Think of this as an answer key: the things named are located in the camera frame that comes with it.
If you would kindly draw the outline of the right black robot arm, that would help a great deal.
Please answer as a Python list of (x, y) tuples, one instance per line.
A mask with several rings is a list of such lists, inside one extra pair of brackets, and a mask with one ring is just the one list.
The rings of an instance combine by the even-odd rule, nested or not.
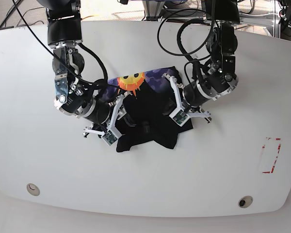
[[(102, 60), (82, 43), (81, 2), (79, 0), (41, 0), (48, 20), (48, 46), (52, 48), (52, 68), (55, 73), (55, 106), (64, 114), (84, 118), (93, 128), (105, 131), (108, 124), (121, 120), (134, 127), (135, 123), (125, 108), (111, 106), (125, 90), (108, 82)], [(85, 80), (83, 49), (96, 59), (102, 78)]]

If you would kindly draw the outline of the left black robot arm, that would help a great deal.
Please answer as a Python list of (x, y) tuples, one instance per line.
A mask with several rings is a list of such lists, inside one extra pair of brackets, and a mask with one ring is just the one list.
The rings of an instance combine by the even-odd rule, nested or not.
[(165, 74), (176, 99), (176, 107), (169, 116), (178, 125), (183, 125), (193, 117), (210, 122), (211, 114), (204, 111), (202, 105), (231, 93), (239, 82), (235, 73), (238, 40), (233, 27), (240, 22), (237, 1), (211, 0), (206, 2), (206, 6), (210, 8), (204, 12), (211, 20), (210, 30), (198, 48), (187, 52), (181, 41), (184, 29), (199, 23), (198, 19), (183, 23), (177, 33), (177, 45), (180, 49), (178, 56), (184, 56), (186, 64), (192, 65), (192, 80), (188, 85), (180, 86), (175, 77)]

